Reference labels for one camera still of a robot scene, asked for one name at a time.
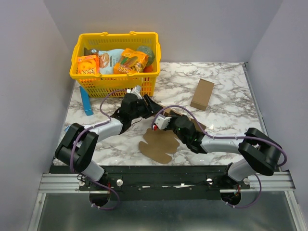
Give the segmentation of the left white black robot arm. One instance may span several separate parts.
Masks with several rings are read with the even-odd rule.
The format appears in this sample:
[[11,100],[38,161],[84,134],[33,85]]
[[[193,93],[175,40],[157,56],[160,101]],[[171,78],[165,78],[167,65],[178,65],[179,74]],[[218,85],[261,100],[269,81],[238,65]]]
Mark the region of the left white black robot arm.
[[139,99],[137,95],[127,93],[121,106],[106,121],[87,128],[78,123],[71,124],[55,151],[55,158],[68,165],[72,172],[88,177],[94,189],[102,190],[107,183],[106,170],[92,159],[96,144],[127,131],[132,120],[147,119],[161,109],[163,107],[148,95]]

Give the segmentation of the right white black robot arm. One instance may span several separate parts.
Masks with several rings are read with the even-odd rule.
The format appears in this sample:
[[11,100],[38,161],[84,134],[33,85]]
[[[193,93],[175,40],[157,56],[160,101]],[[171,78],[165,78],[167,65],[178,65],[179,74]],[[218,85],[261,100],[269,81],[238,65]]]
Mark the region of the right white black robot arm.
[[184,115],[159,116],[155,125],[171,130],[187,148],[196,154],[234,153],[243,159],[227,165],[221,177],[222,185],[233,188],[243,179],[259,173],[272,176],[281,156],[281,146],[256,128],[249,128],[244,136],[209,137],[195,127],[196,122]]

